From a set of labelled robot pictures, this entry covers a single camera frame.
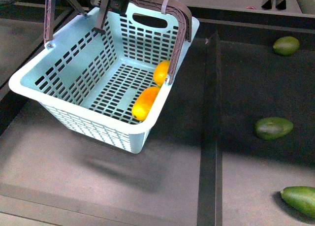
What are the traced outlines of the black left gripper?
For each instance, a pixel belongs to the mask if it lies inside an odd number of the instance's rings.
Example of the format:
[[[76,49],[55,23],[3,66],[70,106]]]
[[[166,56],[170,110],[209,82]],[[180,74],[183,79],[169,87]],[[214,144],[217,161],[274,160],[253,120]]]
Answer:
[[[87,13],[77,0],[67,0],[67,2],[84,17],[87,17]],[[104,24],[108,11],[125,14],[128,7],[128,0],[87,0],[89,6],[99,7],[97,19],[95,22],[94,30],[98,33],[104,34]]]

